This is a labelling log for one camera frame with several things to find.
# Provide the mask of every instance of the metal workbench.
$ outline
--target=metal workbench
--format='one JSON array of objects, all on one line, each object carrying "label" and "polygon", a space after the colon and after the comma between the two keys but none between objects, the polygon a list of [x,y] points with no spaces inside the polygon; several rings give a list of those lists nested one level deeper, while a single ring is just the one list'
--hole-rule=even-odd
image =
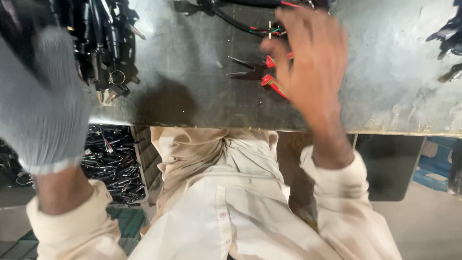
[{"label": "metal workbench", "polygon": [[[188,127],[307,130],[290,103],[259,82],[230,80],[245,69],[227,56],[258,61],[260,38],[203,12],[175,12],[168,0],[130,0],[139,84],[110,106],[95,105],[91,122]],[[272,10],[224,9],[267,26]],[[340,89],[342,122],[350,133],[462,135],[462,81],[438,77],[461,57],[436,58],[426,42],[454,17],[453,0],[338,0],[332,13],[349,30],[349,66]],[[97,103],[96,94],[89,94]]]}]

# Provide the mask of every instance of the gray glove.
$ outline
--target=gray glove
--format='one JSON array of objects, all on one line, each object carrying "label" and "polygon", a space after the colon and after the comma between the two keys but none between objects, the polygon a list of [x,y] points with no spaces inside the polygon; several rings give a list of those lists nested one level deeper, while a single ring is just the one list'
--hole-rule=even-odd
[{"label": "gray glove", "polygon": [[0,37],[0,137],[26,171],[46,174],[80,163],[91,107],[67,31],[44,29],[34,52],[38,76]]}]

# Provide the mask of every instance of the bin of parts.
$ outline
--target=bin of parts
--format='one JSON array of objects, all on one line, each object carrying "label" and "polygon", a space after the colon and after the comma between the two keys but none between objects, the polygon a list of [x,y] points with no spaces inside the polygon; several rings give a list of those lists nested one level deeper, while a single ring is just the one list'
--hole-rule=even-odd
[{"label": "bin of parts", "polygon": [[[89,179],[103,181],[116,203],[137,205],[147,201],[159,177],[159,171],[146,171],[146,161],[152,163],[158,153],[151,140],[139,137],[137,130],[120,125],[88,127],[82,170]],[[148,156],[142,156],[144,150],[149,150]]]}]

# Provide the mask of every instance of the pliers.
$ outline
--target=pliers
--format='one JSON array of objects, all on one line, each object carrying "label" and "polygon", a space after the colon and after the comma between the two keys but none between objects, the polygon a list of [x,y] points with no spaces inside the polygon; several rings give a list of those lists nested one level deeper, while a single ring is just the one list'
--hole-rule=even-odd
[{"label": "pliers", "polygon": [[[293,59],[293,52],[289,52],[287,55],[289,59],[291,60]],[[271,58],[271,56],[267,55],[266,61],[264,63],[244,61],[244,60],[237,59],[237,58],[230,57],[230,56],[228,56],[228,58],[248,68],[253,69],[253,71],[227,73],[226,74],[227,76],[233,79],[241,79],[241,80],[261,80],[261,83],[260,83],[261,86],[269,85],[279,95],[283,96],[286,99],[289,99],[286,96],[281,84],[273,76],[266,73],[266,71],[269,68],[276,67],[276,63],[274,63],[274,60]]]}]

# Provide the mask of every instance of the metal ring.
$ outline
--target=metal ring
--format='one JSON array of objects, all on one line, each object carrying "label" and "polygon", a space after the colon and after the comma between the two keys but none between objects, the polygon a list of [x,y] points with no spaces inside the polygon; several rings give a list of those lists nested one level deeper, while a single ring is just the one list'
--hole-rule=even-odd
[{"label": "metal ring", "polygon": [[[123,76],[122,82],[120,82],[120,83],[115,83],[115,82],[114,82],[114,79],[112,78],[112,74],[113,74],[114,72],[120,72],[120,73],[122,73],[122,76]],[[111,73],[109,74],[109,83],[112,83],[112,84],[116,84],[116,85],[117,85],[117,84],[122,84],[122,83],[124,83],[124,82],[125,82],[125,74],[124,74],[122,71],[120,71],[120,70],[115,70],[115,71],[113,71],[113,72],[111,72]]]}]

